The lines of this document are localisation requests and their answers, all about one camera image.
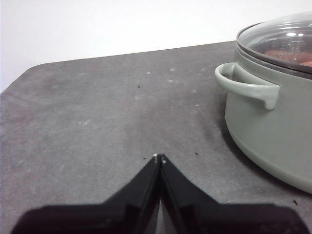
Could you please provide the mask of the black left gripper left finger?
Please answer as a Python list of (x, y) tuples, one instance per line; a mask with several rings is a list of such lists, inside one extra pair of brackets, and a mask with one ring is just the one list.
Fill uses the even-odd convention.
[(48, 205), (25, 212), (13, 234), (153, 234), (159, 209), (161, 156), (99, 204)]

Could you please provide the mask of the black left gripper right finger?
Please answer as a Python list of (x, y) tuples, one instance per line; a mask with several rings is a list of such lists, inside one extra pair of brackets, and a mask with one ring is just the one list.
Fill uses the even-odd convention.
[(178, 234), (306, 234), (297, 212), (274, 204), (222, 204), (159, 156), (161, 201), (167, 229)]

